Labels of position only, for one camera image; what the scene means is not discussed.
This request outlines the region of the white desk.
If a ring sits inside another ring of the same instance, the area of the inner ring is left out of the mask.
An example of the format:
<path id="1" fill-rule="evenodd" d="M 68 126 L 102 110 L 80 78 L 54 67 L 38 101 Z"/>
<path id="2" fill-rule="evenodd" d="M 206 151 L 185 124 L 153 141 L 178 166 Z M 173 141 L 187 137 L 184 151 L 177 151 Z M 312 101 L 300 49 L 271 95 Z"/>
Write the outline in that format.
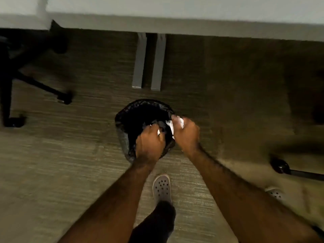
<path id="1" fill-rule="evenodd" d="M 324 0 L 0 0 L 0 28 L 324 42 Z"/>

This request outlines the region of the person's right forearm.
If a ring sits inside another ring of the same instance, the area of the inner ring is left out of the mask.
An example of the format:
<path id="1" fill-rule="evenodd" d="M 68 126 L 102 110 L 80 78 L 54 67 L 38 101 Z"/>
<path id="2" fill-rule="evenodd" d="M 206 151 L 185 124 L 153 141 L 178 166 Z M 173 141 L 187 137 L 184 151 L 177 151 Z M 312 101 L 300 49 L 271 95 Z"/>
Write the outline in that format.
<path id="1" fill-rule="evenodd" d="M 181 149 L 240 243 L 324 243 L 306 220 L 212 158 L 199 144 Z"/>

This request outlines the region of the person's left forearm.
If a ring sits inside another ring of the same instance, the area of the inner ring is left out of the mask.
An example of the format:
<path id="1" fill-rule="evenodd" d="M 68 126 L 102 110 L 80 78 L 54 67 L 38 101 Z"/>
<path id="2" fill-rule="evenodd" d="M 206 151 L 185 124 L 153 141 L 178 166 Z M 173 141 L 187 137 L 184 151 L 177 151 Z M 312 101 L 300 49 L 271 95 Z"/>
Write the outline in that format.
<path id="1" fill-rule="evenodd" d="M 146 179 L 157 159 L 137 159 L 57 243 L 127 243 Z"/>

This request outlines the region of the person's left hand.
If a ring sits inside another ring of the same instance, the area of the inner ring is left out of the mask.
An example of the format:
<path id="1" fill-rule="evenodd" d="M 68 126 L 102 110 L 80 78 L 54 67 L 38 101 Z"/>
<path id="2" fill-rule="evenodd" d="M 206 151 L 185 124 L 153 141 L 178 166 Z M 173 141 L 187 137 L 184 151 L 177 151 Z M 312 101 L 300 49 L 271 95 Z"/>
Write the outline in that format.
<path id="1" fill-rule="evenodd" d="M 166 146 L 165 139 L 141 137 L 136 139 L 136 163 L 154 167 L 163 154 Z"/>

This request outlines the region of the person's right hand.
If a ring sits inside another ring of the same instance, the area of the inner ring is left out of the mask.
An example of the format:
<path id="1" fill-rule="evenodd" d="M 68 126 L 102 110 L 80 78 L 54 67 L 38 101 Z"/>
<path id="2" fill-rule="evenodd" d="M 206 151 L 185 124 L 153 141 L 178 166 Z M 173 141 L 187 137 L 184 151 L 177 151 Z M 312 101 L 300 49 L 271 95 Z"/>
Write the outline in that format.
<path id="1" fill-rule="evenodd" d="M 184 155 L 191 160 L 200 150 L 200 128 L 189 118 L 185 129 L 185 134 L 182 138 L 175 139 L 175 141 Z"/>

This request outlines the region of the grey desk leg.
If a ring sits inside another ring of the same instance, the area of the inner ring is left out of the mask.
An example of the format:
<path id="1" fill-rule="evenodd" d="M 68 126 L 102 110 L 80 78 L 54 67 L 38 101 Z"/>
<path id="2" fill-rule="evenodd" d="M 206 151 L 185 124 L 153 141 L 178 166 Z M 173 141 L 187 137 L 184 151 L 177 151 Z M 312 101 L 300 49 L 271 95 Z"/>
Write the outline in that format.
<path id="1" fill-rule="evenodd" d="M 151 90 L 153 91 L 161 91 L 166 40 L 166 34 L 157 34 L 151 81 Z"/>
<path id="2" fill-rule="evenodd" d="M 145 54 L 147 46 L 147 35 L 146 33 L 137 33 L 137 48 L 136 48 L 136 57 L 134 63 L 133 79 L 132 79 L 132 88 L 141 89 L 143 81 L 143 72 L 145 64 Z"/>

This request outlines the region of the grey perforated clog shoe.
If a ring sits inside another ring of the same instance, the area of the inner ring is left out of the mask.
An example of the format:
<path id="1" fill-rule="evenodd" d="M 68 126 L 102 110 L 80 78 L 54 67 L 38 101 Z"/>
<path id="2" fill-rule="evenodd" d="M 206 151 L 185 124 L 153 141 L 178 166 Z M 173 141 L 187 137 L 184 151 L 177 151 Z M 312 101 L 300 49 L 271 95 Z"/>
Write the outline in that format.
<path id="1" fill-rule="evenodd" d="M 172 204 L 171 183 L 170 177 L 167 174 L 160 174 L 155 178 L 153 181 L 152 191 L 156 205 L 161 201 L 166 201 L 169 204 Z"/>
<path id="2" fill-rule="evenodd" d="M 265 192 L 281 202 L 285 200 L 285 193 L 279 188 L 268 187 L 265 189 Z"/>

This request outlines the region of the person's dark trouser leg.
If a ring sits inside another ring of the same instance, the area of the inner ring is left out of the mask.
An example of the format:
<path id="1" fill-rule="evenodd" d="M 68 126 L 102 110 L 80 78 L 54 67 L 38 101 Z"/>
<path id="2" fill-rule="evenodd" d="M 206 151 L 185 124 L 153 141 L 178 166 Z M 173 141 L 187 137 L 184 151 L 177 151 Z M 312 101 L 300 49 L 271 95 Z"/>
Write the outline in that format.
<path id="1" fill-rule="evenodd" d="M 160 201 L 154 211 L 137 225 L 128 243 L 167 243 L 174 230 L 176 211 L 167 201 Z"/>

